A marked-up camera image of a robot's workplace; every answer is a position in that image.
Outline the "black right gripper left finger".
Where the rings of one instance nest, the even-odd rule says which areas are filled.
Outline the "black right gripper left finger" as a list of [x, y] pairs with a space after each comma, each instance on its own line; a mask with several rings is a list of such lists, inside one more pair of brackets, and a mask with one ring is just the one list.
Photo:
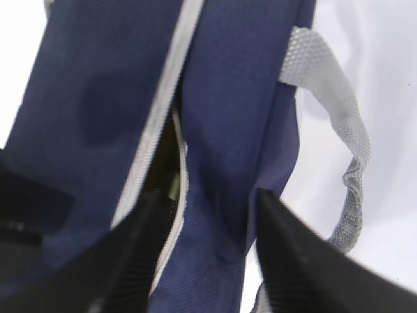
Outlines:
[[1, 301], [2, 312], [146, 312], [177, 203], [146, 193], [126, 218], [52, 275]]

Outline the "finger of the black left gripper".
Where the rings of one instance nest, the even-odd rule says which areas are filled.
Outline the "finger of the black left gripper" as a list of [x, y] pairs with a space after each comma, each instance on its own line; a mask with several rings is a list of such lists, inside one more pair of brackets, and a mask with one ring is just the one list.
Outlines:
[[70, 194], [9, 169], [1, 153], [1, 243], [42, 244], [64, 226], [74, 203]]

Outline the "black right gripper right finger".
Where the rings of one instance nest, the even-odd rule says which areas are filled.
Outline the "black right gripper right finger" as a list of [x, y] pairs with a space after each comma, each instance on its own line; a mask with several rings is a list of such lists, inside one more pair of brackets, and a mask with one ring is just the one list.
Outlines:
[[332, 248], [282, 204], [257, 191], [256, 312], [415, 313], [416, 294]]

